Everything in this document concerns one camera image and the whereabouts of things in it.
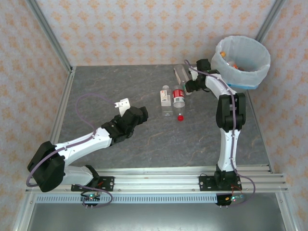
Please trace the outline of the small green circuit board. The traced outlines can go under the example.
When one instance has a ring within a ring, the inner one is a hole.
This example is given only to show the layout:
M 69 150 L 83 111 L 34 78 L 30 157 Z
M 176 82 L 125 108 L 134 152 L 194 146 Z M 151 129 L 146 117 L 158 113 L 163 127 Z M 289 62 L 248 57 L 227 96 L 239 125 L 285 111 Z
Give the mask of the small green circuit board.
M 82 198 L 81 201 L 84 202 L 98 202 L 101 200 L 101 196 L 97 192 L 82 192 L 80 196 Z
M 217 202 L 216 205 L 218 206 L 229 206 L 232 202 L 237 200 L 243 199 L 243 194 L 230 194 L 230 193 L 219 193 L 217 194 Z

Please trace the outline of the translucent round waste bin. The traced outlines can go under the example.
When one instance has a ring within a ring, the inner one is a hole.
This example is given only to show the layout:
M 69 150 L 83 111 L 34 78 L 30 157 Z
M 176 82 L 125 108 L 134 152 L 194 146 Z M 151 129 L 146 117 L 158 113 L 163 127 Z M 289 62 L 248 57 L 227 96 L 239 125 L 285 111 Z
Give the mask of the translucent round waste bin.
M 259 85 L 245 85 L 245 84 L 239 84 L 239 83 L 230 83 L 230 82 L 227 82 L 227 84 L 233 89 L 233 90 L 236 90 L 236 91 L 239 91 L 239 90 L 255 90 L 259 87 Z

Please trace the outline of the white label clear plastic bottle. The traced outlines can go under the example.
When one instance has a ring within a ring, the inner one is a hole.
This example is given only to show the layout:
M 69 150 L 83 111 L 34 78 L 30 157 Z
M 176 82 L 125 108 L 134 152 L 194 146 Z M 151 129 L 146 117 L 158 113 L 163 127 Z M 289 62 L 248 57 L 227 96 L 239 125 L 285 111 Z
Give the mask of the white label clear plastic bottle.
M 173 102 L 171 93 L 172 91 L 168 85 L 164 85 L 160 90 L 160 103 L 162 114 L 164 116 L 173 116 Z

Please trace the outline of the aluminium side frame bar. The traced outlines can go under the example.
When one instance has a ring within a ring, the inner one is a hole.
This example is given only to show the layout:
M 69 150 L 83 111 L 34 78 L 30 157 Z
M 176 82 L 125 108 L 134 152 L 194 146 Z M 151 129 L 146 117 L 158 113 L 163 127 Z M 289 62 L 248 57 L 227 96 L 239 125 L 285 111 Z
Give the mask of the aluminium side frame bar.
M 51 143 L 58 143 L 59 137 L 60 137 L 60 132 L 63 124 L 63 119 L 67 107 L 67 102 L 69 99 L 72 83 L 74 80 L 75 72 L 76 72 L 76 66 L 73 66 L 72 69 L 69 71 L 65 85 L 64 85 L 64 90 L 62 93 L 62 97 L 60 100 L 60 104 L 58 107 L 57 115 L 51 130 L 50 134 L 50 141 Z
M 266 150 L 270 172 L 272 175 L 277 174 L 277 172 L 274 170 L 274 164 L 269 155 L 268 148 L 265 143 L 264 134 L 259 125 L 259 120 L 257 118 L 256 111 L 253 106 L 252 98 L 249 92 L 246 93 L 246 96 L 248 98 L 248 102 L 250 104 L 254 119 L 256 121 L 258 132 L 262 138 L 262 142 Z M 281 215 L 282 215 L 285 230 L 286 231 L 301 231 L 300 227 L 298 226 L 297 218 L 294 216 L 294 205 L 293 205 L 292 198 L 290 195 L 291 187 L 288 186 L 286 181 L 283 183 L 283 185 L 284 187 L 280 188 L 279 191 L 275 193 L 275 196 L 276 196 L 276 200 L 277 200 L 277 203 L 278 203 Z

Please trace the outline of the aluminium frame post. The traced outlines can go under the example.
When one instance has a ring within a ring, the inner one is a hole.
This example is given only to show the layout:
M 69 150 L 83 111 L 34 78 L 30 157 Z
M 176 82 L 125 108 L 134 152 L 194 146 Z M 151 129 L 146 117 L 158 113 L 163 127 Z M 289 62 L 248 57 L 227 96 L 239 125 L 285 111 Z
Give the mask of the aluminium frame post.
M 54 34 L 50 24 L 48 23 L 42 9 L 40 8 L 37 0 L 25 0 L 27 5 L 29 6 L 30 10 L 32 11 L 33 15 L 37 19 L 40 28 L 45 33 L 47 39 L 49 40 L 52 48 L 56 52 L 61 64 L 64 68 L 70 73 L 73 69 L 72 65 L 70 64 L 60 42 L 58 41 L 56 35 Z
M 269 32 L 270 28 L 274 24 L 278 14 L 280 13 L 282 7 L 286 3 L 287 0 L 275 0 L 274 5 L 272 6 L 271 10 L 269 11 L 264 23 L 262 24 L 260 30 L 258 31 L 255 40 L 259 43 L 262 43 L 265 39 L 267 33 Z

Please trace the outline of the grey metal sheet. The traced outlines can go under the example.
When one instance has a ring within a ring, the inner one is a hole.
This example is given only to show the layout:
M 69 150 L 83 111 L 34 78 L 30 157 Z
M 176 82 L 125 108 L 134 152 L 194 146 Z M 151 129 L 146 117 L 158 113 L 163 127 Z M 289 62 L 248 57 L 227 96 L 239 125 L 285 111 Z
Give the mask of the grey metal sheet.
M 37 204 L 27 231 L 286 231 L 275 202 L 215 204 Z

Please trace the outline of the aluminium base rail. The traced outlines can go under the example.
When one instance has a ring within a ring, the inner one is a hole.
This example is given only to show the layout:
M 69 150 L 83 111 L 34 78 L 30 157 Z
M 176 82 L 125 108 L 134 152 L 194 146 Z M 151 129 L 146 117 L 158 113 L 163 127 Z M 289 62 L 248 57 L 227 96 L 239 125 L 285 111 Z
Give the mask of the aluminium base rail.
M 196 193 L 199 177 L 212 176 L 215 166 L 204 167 L 146 167 L 97 169 L 101 176 L 115 178 L 115 193 Z M 238 166 L 242 192 L 288 192 L 283 174 L 272 173 L 269 166 Z

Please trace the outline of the red label red cap bottle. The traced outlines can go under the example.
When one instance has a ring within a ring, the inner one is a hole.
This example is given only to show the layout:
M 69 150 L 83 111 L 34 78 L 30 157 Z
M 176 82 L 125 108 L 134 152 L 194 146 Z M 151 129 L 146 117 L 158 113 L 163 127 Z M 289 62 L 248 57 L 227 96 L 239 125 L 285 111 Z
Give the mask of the red label red cap bottle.
M 179 122 L 184 120 L 185 96 L 182 86 L 176 85 L 172 91 L 173 108 L 176 118 Z

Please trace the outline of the white lined waste bin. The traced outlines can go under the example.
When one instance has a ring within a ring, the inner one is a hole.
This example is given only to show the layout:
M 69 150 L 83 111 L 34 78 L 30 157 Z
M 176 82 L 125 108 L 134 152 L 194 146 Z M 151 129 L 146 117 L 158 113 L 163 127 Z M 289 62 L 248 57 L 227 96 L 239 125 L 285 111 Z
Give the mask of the white lined waste bin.
M 227 57 L 235 61 L 235 69 L 220 55 L 225 51 Z M 270 54 L 265 46 L 246 36 L 228 36 L 216 46 L 211 59 L 211 68 L 220 72 L 225 82 L 245 85 L 259 85 L 267 76 L 270 68 Z

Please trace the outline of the clear green cap plastic bottle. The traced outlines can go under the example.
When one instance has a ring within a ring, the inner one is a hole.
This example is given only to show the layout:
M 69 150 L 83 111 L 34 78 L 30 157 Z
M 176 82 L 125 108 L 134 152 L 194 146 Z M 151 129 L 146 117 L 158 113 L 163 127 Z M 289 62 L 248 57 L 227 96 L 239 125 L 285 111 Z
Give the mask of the clear green cap plastic bottle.
M 187 75 L 186 70 L 184 69 L 184 66 L 181 64 L 175 65 L 174 72 L 175 72 L 175 76 L 178 81 L 178 84 L 183 88 L 185 94 L 191 95 L 191 93 L 189 93 L 186 90 L 186 83 L 189 81 L 189 77 Z

